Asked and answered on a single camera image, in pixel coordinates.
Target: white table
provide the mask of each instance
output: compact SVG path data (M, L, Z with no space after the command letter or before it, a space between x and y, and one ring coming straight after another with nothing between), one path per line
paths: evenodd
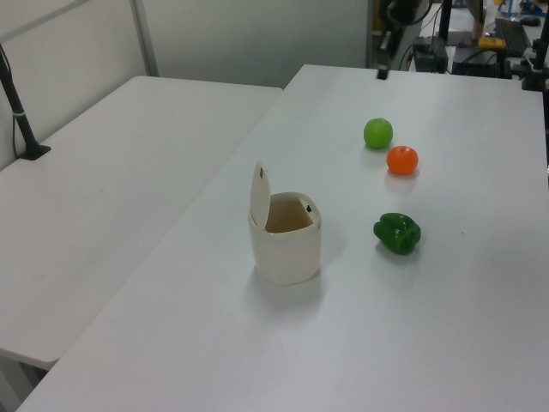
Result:
M50 368L280 92L137 77L3 170L0 354Z
M545 410L540 94L376 75L305 66L21 412ZM511 97L520 122L502 116ZM378 116L394 144L417 149L414 178L365 149ZM273 192L301 191L323 215L321 271L308 282L270 286L253 269L257 160ZM411 256L372 233L389 211L423 229Z

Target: black cable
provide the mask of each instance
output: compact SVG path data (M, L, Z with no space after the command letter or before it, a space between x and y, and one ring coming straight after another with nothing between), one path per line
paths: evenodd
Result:
M412 21L410 23L406 23L404 21L398 21L396 20L392 15L391 15L391 10L396 6L396 1L393 1L388 7L387 7L387 18L389 19L389 21L393 24L395 24L396 26L413 26L414 24L418 24L419 22L423 21L423 19L425 19L427 17L427 15L429 14L429 12L431 11L431 7L432 7L432 2L433 0L429 0L429 7L427 7L427 10L425 11L425 13L417 20L415 21Z
M13 145L13 148L14 148L14 156L15 156L15 159L19 159L19 156L17 155L17 149L15 148L15 115L12 116L13 118L13 124L12 124L12 130L11 130L11 143Z
M479 51L476 51L475 53L473 53L471 56L469 56L468 58L466 58L465 60L462 61L462 64L465 64L465 63L469 63L469 61L471 61L472 58L476 58L477 56L479 56L480 54L482 53L486 53L486 52L493 52L492 50L479 50Z
M497 55L498 55L497 53L492 54L492 55L488 58L488 60L486 60L485 65L487 66L487 65L490 63L490 60L492 60L493 58L495 58Z
M440 5L440 7L438 7L438 10L437 10L437 13L435 13L433 15L433 17L426 23L423 25L423 27L419 30L419 32L421 33L421 30L423 30L424 28L426 28L427 26L429 26L429 24L431 23L431 21L433 21L433 19L435 19L435 22L433 24L437 24L437 15L438 15L438 12L440 11L440 9L442 8L442 4Z
M433 39L435 37L435 27L437 26L437 16L438 16L438 12L440 11L440 9L443 7L443 5L441 4L440 7L438 8L437 10L437 13L435 13L435 21L432 23L432 33L431 33L431 39Z
M406 57L406 55L408 54L408 51L412 48L412 45L409 45L408 48L404 51L404 54L402 55L402 58L401 58L401 63L398 65L398 70L400 71L401 67L402 67L402 62L404 61L404 58Z

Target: open lid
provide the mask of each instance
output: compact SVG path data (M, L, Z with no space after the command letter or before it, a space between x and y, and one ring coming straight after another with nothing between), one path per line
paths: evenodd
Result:
M254 179L251 182L250 212L256 226L260 229L264 229L267 224L270 204L271 187L268 183L267 169L258 161L254 170Z

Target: white container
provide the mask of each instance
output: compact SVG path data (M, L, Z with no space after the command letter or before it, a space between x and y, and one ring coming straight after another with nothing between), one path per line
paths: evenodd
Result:
M259 162L251 185L248 222L257 271L268 282L291 285L317 273L321 232L317 206L302 193L271 196L267 169Z

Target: bell pepper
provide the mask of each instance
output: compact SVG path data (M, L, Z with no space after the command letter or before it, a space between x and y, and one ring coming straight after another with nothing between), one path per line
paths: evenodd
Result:
M400 213L386 213L374 225L374 234L388 249L407 255L421 239L421 229L412 218Z

